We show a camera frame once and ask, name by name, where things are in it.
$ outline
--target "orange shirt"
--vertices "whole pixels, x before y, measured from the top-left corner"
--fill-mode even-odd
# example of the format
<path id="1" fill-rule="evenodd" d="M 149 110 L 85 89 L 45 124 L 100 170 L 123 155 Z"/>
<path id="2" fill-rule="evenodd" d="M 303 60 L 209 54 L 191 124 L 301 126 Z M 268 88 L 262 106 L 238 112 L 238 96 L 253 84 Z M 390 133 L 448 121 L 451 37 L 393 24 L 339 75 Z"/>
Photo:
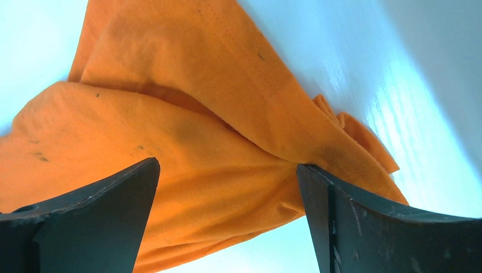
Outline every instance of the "orange shirt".
<path id="1" fill-rule="evenodd" d="M 69 81 L 0 138 L 0 211 L 152 156 L 161 176 L 135 272 L 303 216 L 298 163 L 406 203 L 377 138 L 311 100 L 235 0 L 90 0 Z"/>

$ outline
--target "orange fabric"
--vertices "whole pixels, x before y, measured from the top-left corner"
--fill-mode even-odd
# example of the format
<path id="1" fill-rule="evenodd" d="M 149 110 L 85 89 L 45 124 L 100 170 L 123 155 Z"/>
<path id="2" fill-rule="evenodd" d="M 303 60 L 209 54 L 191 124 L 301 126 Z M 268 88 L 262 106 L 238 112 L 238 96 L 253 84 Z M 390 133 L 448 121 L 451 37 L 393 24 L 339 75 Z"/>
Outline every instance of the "orange fabric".
<path id="1" fill-rule="evenodd" d="M 90 0 L 69 82 L 0 138 L 0 211 L 152 156 L 161 176 L 135 272 L 303 216 L 298 163 L 406 203 L 376 137 L 310 100 L 235 0 Z"/>

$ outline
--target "scratch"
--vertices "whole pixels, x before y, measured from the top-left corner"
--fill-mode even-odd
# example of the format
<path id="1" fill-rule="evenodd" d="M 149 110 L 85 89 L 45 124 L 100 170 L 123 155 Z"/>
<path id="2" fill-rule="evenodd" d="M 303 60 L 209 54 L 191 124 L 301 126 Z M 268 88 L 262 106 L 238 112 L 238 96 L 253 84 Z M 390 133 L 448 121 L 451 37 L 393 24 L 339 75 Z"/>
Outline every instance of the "scratch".
<path id="1" fill-rule="evenodd" d="M 443 253 L 443 257 L 446 259 L 452 258 L 452 255 L 450 254 L 450 249 L 448 247 L 445 248 L 445 252 Z"/>
<path id="2" fill-rule="evenodd" d="M 393 213 L 395 213 L 395 206 L 392 205 L 392 210 L 388 213 L 388 215 L 392 215 Z"/>
<path id="3" fill-rule="evenodd" d="M 358 219 L 358 214 L 356 214 L 355 206 L 353 206 L 352 202 L 350 202 L 350 205 L 351 205 L 351 209 L 353 210 L 353 214 L 355 215 L 356 225 L 358 226 L 358 232 L 360 233 L 360 236 L 362 236 L 362 226 L 360 226 L 360 220 Z"/>
<path id="4" fill-rule="evenodd" d="M 340 254 L 338 253 L 338 250 L 336 249 L 335 246 L 333 246 L 333 252 L 335 254 L 335 259 L 336 259 L 335 271 L 336 273 L 340 273 L 340 266 L 342 265 L 342 260 L 340 259 Z"/>
<path id="5" fill-rule="evenodd" d="M 395 235 L 392 237 L 392 248 L 390 249 L 390 252 L 393 254 L 395 251 Z"/>
<path id="6" fill-rule="evenodd" d="M 360 255 L 358 254 L 358 251 L 353 252 L 353 260 L 360 260 Z"/>
<path id="7" fill-rule="evenodd" d="M 420 265 L 418 264 L 418 261 L 415 260 L 415 258 L 410 258 L 412 260 L 412 269 L 415 273 L 423 273 L 422 270 L 420 270 Z"/>

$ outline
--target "white surface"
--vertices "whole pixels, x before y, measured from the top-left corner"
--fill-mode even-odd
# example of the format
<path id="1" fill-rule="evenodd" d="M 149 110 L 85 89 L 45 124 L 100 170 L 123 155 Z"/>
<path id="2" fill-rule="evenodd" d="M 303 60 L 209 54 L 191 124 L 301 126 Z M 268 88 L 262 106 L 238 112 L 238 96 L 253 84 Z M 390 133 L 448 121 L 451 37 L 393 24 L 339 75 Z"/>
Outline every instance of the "white surface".
<path id="1" fill-rule="evenodd" d="M 479 1 L 239 2 L 311 96 L 323 93 L 381 138 L 412 205 L 482 216 Z M 0 135 L 66 78 L 85 6 L 0 1 Z M 318 272 L 306 218 L 165 272 L 226 271 Z"/>

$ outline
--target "stitched seam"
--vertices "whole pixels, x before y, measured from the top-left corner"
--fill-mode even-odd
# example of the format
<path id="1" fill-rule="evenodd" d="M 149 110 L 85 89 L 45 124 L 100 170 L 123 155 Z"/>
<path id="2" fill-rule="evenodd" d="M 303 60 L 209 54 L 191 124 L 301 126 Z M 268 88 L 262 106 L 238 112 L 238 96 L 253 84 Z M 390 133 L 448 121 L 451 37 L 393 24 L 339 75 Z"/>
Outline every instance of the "stitched seam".
<path id="1" fill-rule="evenodd" d="M 249 60 L 250 64 L 253 65 L 254 67 L 257 67 L 257 65 L 254 65 L 253 62 L 252 62 L 252 59 L 249 58 L 249 56 L 246 54 L 246 52 L 244 50 L 242 50 L 242 47 L 239 45 L 239 43 L 233 38 L 233 36 L 228 32 L 227 30 L 227 27 L 226 25 L 222 22 L 222 20 L 219 18 L 218 14 L 214 11 L 213 7 L 206 1 L 204 0 L 203 1 L 211 10 L 211 12 L 216 16 L 216 19 L 217 21 L 221 24 L 221 26 L 224 28 L 225 30 L 225 33 L 230 37 L 230 39 L 238 46 L 238 50 Z M 260 87 L 255 83 L 255 81 L 251 78 L 250 75 L 248 75 L 248 73 L 246 72 L 246 70 L 243 68 L 243 66 L 241 65 L 241 63 L 239 63 L 239 60 L 238 58 L 235 57 L 235 55 L 233 54 L 233 52 L 231 52 L 230 48 L 226 45 L 226 43 L 219 37 L 219 35 L 215 32 L 216 36 L 218 37 L 219 41 L 224 45 L 224 47 L 226 49 L 228 49 L 229 53 L 231 53 L 231 55 L 234 57 L 234 59 L 236 60 L 236 62 L 239 64 L 239 67 L 241 68 L 241 70 L 243 71 L 243 73 L 249 78 L 250 80 L 250 84 L 253 85 L 261 94 L 261 96 L 264 98 L 264 100 L 266 102 L 268 102 L 268 107 L 273 111 L 273 107 L 272 105 L 269 103 L 269 100 L 266 98 L 266 96 L 263 94 L 263 92 L 261 92 L 261 89 Z M 266 84 L 268 84 L 268 86 L 271 88 L 271 89 L 274 89 L 272 87 L 272 85 L 267 81 L 267 79 L 263 76 L 263 80 Z M 290 116 L 291 120 L 298 126 L 299 129 L 301 129 L 301 131 L 310 138 L 310 140 L 314 141 L 314 138 L 308 134 L 308 132 L 303 129 L 303 127 L 298 123 L 296 122 L 296 120 L 294 119 L 294 117 L 291 115 L 291 113 L 289 112 L 289 110 L 286 111 L 288 113 L 288 116 Z M 281 121 L 281 124 L 283 125 L 284 129 L 286 132 L 288 132 L 289 135 L 291 135 L 292 137 L 294 136 L 290 130 L 288 130 L 288 128 L 286 127 L 286 124 Z M 300 142 L 302 144 L 302 146 L 304 146 L 305 148 L 308 149 L 308 146 L 304 145 L 304 142 Z"/>

